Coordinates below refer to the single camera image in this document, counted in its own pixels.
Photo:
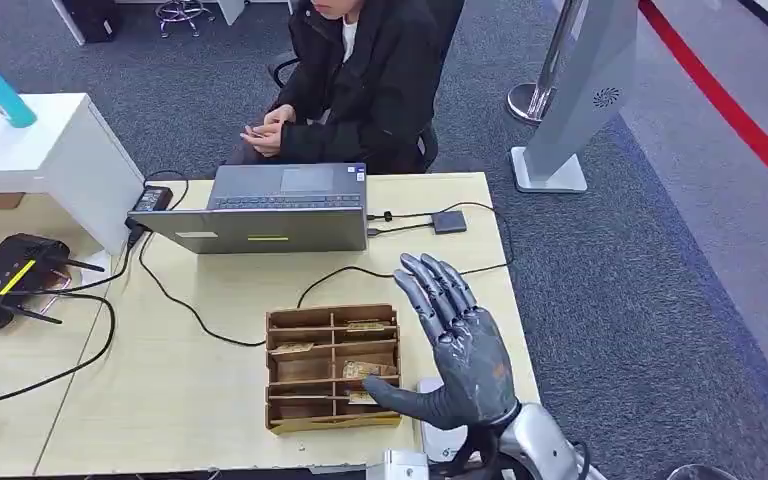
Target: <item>office chair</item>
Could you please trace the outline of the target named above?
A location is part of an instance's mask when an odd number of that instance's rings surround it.
[[[200,0],[170,0],[166,3],[158,5],[154,9],[154,14],[160,19],[160,37],[169,37],[169,32],[166,31],[166,26],[170,23],[188,22],[190,28],[193,29],[193,36],[198,37],[201,35],[198,28],[196,28],[193,19],[199,15],[207,13],[208,21],[216,20],[216,16],[210,11]]]
[[[437,75],[437,86],[440,86],[440,75],[443,73],[443,64],[446,63],[446,57],[449,54],[449,48],[455,37],[455,30],[458,28],[458,22],[463,12],[465,0],[425,0],[428,2],[429,10],[437,25],[440,26],[440,33],[443,36],[443,51],[441,52],[440,72]],[[281,79],[281,72],[292,65],[299,63],[295,53],[286,52],[276,55],[271,62],[266,65],[266,70],[272,77],[272,80],[279,88],[284,88],[284,81]],[[419,134],[419,141],[422,147],[422,158],[424,170],[431,168],[431,164],[437,159],[440,152],[440,143],[437,139],[437,132],[434,125],[429,122],[428,126]]]

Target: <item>speaker grille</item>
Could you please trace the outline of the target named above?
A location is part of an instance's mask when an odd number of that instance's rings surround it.
[[[593,106],[596,108],[610,107],[611,105],[617,103],[617,100],[620,99],[621,94],[622,92],[620,92],[619,88],[603,88],[602,90],[596,92],[596,95],[593,95]]]

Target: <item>wooden compartment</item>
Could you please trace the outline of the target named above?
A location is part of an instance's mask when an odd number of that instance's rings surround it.
[[[375,405],[361,383],[373,371],[401,385],[393,307],[272,312],[266,316],[266,331],[267,429],[281,434],[399,424],[399,414]]]

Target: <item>power adapter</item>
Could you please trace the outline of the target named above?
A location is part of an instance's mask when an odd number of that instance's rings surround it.
[[[137,200],[136,205],[134,205],[133,211],[154,212],[158,210],[166,210],[170,203],[172,203],[171,188],[147,185],[145,189],[143,189],[143,194],[140,196],[140,199]],[[143,236],[143,233],[145,233],[147,228],[135,222],[130,217],[125,220],[125,225],[131,229],[131,234],[128,235],[128,245],[133,247],[140,240],[140,237]]]
[[[431,215],[431,221],[434,222],[434,233],[437,235],[466,231],[466,219],[460,210],[435,213]]]

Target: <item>robotic arm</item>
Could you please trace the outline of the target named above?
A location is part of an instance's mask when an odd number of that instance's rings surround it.
[[[467,426],[466,442],[455,458],[432,466],[432,474],[489,480],[509,457],[536,480],[604,480],[590,465],[586,449],[584,457],[579,455],[542,406],[516,398],[511,361],[496,322],[461,275],[430,255],[403,254],[401,262],[407,272],[397,270],[396,283],[419,316],[443,386],[419,394],[370,376],[364,387],[379,405],[437,428]],[[469,469],[476,451],[482,464]]]

